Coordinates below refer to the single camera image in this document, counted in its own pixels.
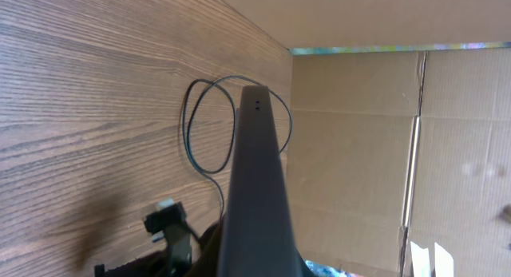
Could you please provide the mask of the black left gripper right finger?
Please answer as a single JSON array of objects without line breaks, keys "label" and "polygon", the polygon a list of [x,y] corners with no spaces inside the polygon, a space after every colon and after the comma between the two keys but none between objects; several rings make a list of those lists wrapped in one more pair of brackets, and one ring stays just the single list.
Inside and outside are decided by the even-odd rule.
[{"label": "black left gripper right finger", "polygon": [[318,277],[306,264],[302,256],[297,253],[302,277]]}]

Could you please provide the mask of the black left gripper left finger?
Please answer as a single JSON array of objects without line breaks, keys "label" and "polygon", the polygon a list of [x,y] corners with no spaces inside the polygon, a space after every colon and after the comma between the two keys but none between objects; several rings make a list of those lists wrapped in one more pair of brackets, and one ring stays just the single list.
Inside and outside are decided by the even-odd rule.
[{"label": "black left gripper left finger", "polygon": [[187,277],[217,277],[221,240],[222,223],[215,223],[199,238],[201,254],[188,271]]}]

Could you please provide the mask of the Galaxy smartphone blue screen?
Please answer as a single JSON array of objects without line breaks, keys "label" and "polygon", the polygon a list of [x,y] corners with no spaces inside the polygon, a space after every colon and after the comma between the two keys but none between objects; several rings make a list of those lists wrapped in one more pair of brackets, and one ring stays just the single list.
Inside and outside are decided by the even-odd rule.
[{"label": "Galaxy smartphone blue screen", "polygon": [[300,276],[268,88],[243,88],[219,276]]}]

